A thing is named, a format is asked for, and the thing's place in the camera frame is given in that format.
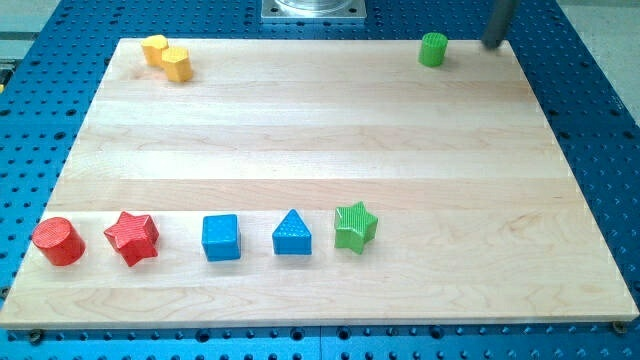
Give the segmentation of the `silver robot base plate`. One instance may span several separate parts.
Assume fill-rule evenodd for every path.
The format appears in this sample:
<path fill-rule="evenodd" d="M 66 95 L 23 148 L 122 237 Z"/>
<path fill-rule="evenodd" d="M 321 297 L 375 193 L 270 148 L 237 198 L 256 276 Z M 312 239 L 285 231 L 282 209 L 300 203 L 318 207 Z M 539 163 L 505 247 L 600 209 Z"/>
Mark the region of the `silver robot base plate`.
<path fill-rule="evenodd" d="M 262 0 L 261 18 L 288 20 L 364 20 L 365 0 Z"/>

